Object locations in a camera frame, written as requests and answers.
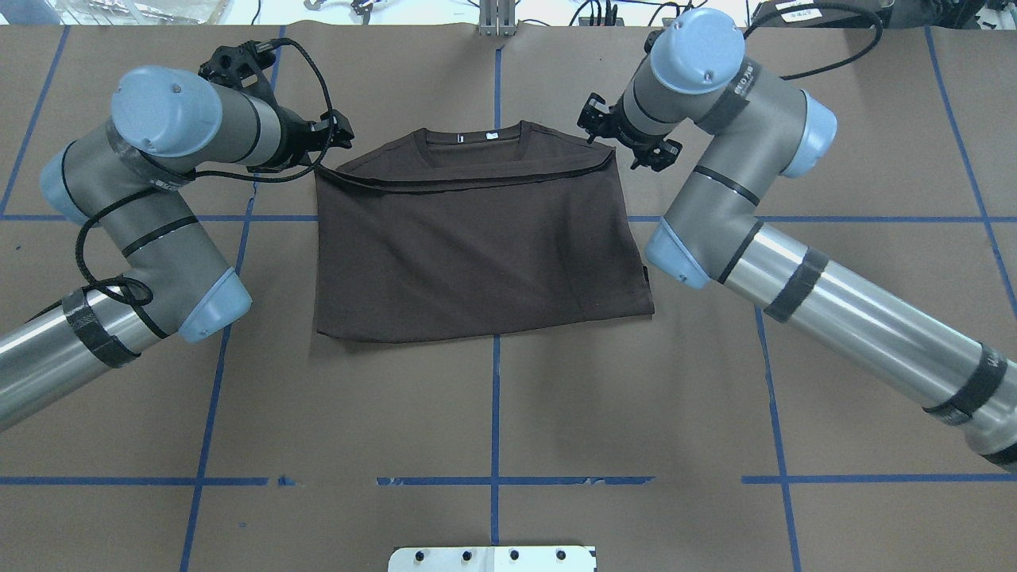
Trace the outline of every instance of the wire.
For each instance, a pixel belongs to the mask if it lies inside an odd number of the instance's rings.
[[[667,6],[673,6],[674,7],[674,17],[678,17],[678,16],[681,15],[681,6],[678,6],[677,3],[675,3],[675,2],[664,2],[663,4],[659,4],[657,6],[657,9],[653,11],[653,15],[650,16],[650,23],[648,23],[646,25],[648,25],[648,26],[653,25],[653,20],[657,19],[657,14],[659,14],[660,11],[663,10],[664,8],[666,8]],[[686,6],[687,7],[692,7],[692,4],[686,4]]]
[[[824,71],[830,71],[831,69],[837,69],[838,67],[847,65],[857,60],[861,56],[868,54],[873,50],[873,48],[876,47],[877,44],[880,43],[880,40],[883,39],[883,20],[880,19],[880,16],[877,15],[876,12],[873,12],[872,10],[866,10],[864,8],[859,8],[858,6],[851,6],[849,4],[838,4],[835,2],[815,2],[812,4],[799,4],[797,6],[789,6],[787,8],[780,8],[779,10],[774,10],[773,12],[770,12],[769,14],[757,19],[752,23],[752,25],[746,27],[743,37],[749,38],[749,36],[752,33],[756,32],[759,28],[759,26],[763,25],[764,23],[772,20],[777,16],[780,16],[782,14],[787,14],[790,12],[797,12],[802,9],[807,9],[810,7],[824,8],[827,10],[841,10],[844,12],[851,12],[853,14],[858,14],[859,16],[862,16],[863,18],[873,23],[873,25],[876,27],[876,35],[873,37],[873,41],[870,42],[868,46],[859,50],[856,54],[854,54],[851,57],[844,58],[839,62],[832,63],[830,65],[825,65],[823,67],[818,67],[816,69],[811,69],[809,71],[802,71],[800,73],[792,73],[790,75],[781,75],[780,76],[781,79],[800,79],[802,77],[809,77],[810,75],[816,75],[817,73],[823,73]]]
[[[121,198],[120,201],[117,201],[116,203],[113,203],[112,205],[106,207],[102,211],[96,213],[95,215],[89,217],[88,220],[83,225],[81,225],[80,230],[77,231],[77,240],[74,241],[74,262],[77,263],[78,272],[81,273],[81,276],[84,277],[85,282],[88,283],[87,286],[82,288],[83,291],[87,292],[88,290],[99,290],[103,294],[109,296],[111,299],[116,300],[122,304],[127,304],[132,307],[143,306],[147,303],[151,303],[152,300],[155,299],[155,294],[152,292],[152,288],[149,288],[145,283],[141,282],[140,280],[136,280],[134,278],[127,278],[126,276],[118,276],[116,278],[107,278],[104,280],[97,279],[96,276],[92,274],[92,271],[88,270],[88,265],[85,264],[84,262],[84,241],[88,237],[88,231],[91,231],[93,227],[99,224],[99,221],[101,221],[103,217],[109,215],[113,211],[116,211],[117,209],[125,205],[133,203],[139,198],[144,198],[145,196],[155,194],[157,192],[162,192],[162,189],[160,189],[157,186],[151,186],[148,188],[145,188],[144,190],[140,190],[133,194],[127,195]],[[109,288],[110,286],[119,287],[122,293],[118,294],[110,290]],[[134,295],[134,292],[130,289],[131,286],[134,286],[139,290],[141,290],[141,292],[143,293],[142,297],[140,298],[136,297]],[[36,317],[34,317],[33,320],[55,308],[59,304],[60,302],[57,302],[55,305],[47,307],[42,312],[36,314]]]
[[[324,105],[326,109],[325,113],[327,114],[326,116],[330,119],[328,119],[328,132],[324,137],[324,145],[321,146],[321,151],[318,153],[317,158],[314,159],[314,161],[310,164],[310,166],[304,169],[303,171],[300,171],[299,173],[293,175],[287,175],[285,177],[263,178],[263,177],[252,177],[248,175],[239,175],[237,173],[229,173],[227,171],[197,171],[191,174],[191,178],[196,179],[198,177],[224,177],[227,179],[237,179],[241,181],[250,181],[258,183],[285,183],[299,179],[300,177],[313,171],[321,164],[321,160],[324,159],[325,154],[328,152],[328,147],[332,144],[332,137],[336,133],[336,123],[332,121],[332,113],[335,111],[335,109],[333,109],[332,107],[332,98],[328,96],[328,85],[325,84],[324,77],[321,76],[321,71],[317,68],[317,65],[314,64],[314,60],[311,59],[310,54],[307,53],[307,50],[304,50],[303,46],[301,46],[300,44],[298,44],[293,40],[290,40],[289,38],[280,38],[278,40],[274,40],[273,43],[276,46],[292,46],[298,52],[300,52],[300,55],[303,56],[305,60],[307,60],[307,65],[310,66],[311,71],[314,72],[314,76],[317,77],[318,83],[321,85],[321,95],[324,97]]]
[[[579,8],[576,8],[576,13],[573,14],[572,19],[569,20],[569,25],[572,25],[572,24],[576,23],[576,18],[579,17],[579,13],[583,11],[583,8],[585,8],[587,4],[590,4],[590,25],[593,25],[593,17],[594,17],[593,16],[593,3],[594,2],[597,3],[598,7],[600,6],[600,0],[585,0],[585,2],[583,2],[582,4],[580,4]]]

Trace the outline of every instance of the folded t-shirt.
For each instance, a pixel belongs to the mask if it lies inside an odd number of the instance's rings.
[[[318,332],[413,342],[653,313],[613,148],[418,129],[315,172]]]

